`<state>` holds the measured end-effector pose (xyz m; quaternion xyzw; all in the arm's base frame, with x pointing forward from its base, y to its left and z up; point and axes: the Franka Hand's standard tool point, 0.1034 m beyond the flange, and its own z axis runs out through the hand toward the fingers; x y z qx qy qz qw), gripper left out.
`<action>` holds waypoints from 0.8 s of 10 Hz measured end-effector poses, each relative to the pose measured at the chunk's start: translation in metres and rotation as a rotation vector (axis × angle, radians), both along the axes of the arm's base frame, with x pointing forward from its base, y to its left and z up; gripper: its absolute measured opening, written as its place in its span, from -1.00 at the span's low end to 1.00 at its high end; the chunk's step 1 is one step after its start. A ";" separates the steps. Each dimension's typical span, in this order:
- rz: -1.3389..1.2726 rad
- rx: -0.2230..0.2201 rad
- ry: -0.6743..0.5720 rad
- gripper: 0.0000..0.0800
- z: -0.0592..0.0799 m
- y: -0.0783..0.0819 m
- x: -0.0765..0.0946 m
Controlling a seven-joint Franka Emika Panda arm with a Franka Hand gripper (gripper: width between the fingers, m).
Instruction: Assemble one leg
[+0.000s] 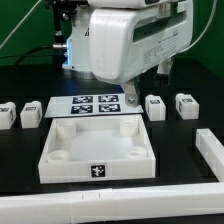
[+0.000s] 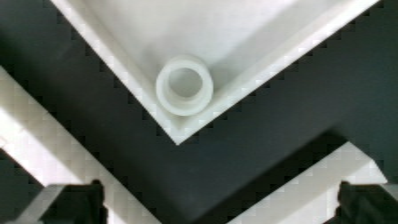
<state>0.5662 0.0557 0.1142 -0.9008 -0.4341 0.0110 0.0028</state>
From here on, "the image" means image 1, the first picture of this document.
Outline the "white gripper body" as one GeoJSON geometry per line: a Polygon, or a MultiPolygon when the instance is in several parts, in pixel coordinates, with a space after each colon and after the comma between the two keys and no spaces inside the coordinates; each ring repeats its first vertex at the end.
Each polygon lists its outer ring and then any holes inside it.
{"type": "Polygon", "coordinates": [[[190,45],[193,1],[171,14],[159,6],[120,9],[99,5],[89,24],[90,60],[97,79],[122,84],[190,45]]]}

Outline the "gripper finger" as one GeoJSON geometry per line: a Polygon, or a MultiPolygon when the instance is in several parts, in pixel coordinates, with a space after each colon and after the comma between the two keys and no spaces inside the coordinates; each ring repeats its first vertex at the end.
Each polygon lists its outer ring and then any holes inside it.
{"type": "Polygon", "coordinates": [[[157,73],[163,75],[169,75],[172,65],[173,65],[173,58],[170,57],[158,65],[157,73]]]}
{"type": "Polygon", "coordinates": [[[139,79],[133,78],[121,85],[125,94],[125,103],[130,107],[137,107],[139,105],[139,79]]]}

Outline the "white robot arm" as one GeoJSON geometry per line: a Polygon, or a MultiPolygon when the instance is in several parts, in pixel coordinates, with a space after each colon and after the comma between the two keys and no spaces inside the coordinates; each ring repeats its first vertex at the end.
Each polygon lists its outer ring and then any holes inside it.
{"type": "Polygon", "coordinates": [[[135,107],[137,77],[153,67],[169,74],[192,33],[193,0],[85,0],[72,17],[63,69],[121,86],[135,107]]]}

